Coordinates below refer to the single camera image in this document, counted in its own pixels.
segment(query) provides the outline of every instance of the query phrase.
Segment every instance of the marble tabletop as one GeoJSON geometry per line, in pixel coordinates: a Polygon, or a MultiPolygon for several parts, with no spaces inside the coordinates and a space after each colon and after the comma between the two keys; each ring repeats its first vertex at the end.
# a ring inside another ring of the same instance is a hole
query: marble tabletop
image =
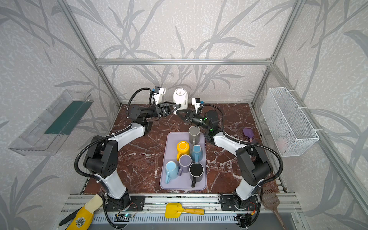
{"type": "MultiPolygon", "coordinates": [[[[225,113],[225,131],[234,137],[248,140],[243,128],[251,128],[254,141],[262,143],[249,104],[215,104],[225,113]]],[[[205,107],[203,112],[214,109],[205,107]]],[[[127,119],[126,105],[122,105],[112,132],[119,131],[131,122],[127,119]]],[[[239,185],[241,172],[237,159],[230,152],[206,143],[207,187],[204,190],[164,190],[160,187],[160,177],[165,152],[166,137],[170,132],[187,132],[190,125],[176,115],[154,120],[148,135],[140,137],[126,146],[118,154],[117,172],[131,194],[147,193],[232,193],[239,185]]],[[[273,181],[268,185],[278,191],[273,181]]],[[[101,190],[96,180],[90,179],[84,193],[94,194],[101,190]]]]}

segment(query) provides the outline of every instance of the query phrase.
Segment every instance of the blue mug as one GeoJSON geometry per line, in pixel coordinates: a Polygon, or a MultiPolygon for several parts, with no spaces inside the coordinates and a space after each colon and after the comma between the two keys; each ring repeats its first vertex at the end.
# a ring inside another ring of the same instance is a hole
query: blue mug
{"type": "Polygon", "coordinates": [[[190,151],[190,157],[194,162],[199,162],[203,158],[203,150],[201,146],[194,145],[192,151],[190,151]]]}
{"type": "Polygon", "coordinates": [[[165,166],[165,172],[166,172],[165,183],[168,184],[170,180],[177,178],[178,171],[179,171],[179,167],[175,162],[173,161],[167,162],[165,166]]]}

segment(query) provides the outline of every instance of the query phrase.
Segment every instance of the brown spatula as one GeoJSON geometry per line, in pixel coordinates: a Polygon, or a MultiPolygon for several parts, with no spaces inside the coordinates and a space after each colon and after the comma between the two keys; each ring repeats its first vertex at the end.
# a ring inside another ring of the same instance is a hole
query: brown spatula
{"type": "Polygon", "coordinates": [[[277,211],[277,206],[280,204],[279,198],[276,196],[276,193],[269,186],[263,187],[263,198],[262,203],[265,208],[271,209],[273,213],[275,213],[276,218],[279,220],[280,225],[283,229],[286,229],[284,222],[281,219],[279,212],[277,211]]]}
{"type": "Polygon", "coordinates": [[[182,212],[188,212],[192,214],[204,215],[205,210],[200,208],[183,208],[181,203],[168,203],[166,205],[165,217],[178,218],[182,212]]]}

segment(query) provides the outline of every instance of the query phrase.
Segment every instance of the white wire basket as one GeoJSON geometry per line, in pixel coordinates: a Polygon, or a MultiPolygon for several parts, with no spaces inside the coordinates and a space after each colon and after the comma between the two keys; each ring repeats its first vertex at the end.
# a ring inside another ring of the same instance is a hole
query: white wire basket
{"type": "Polygon", "coordinates": [[[269,88],[261,111],[281,156],[300,156],[316,141],[316,130],[285,88],[269,88]]]}

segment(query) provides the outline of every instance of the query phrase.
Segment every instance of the purple mug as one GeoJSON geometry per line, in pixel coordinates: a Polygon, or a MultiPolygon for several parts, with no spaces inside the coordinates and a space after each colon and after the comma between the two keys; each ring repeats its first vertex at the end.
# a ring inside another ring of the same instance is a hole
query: purple mug
{"type": "Polygon", "coordinates": [[[179,158],[179,171],[178,175],[180,176],[182,173],[188,173],[189,172],[189,166],[192,163],[192,158],[184,154],[179,158]]]}

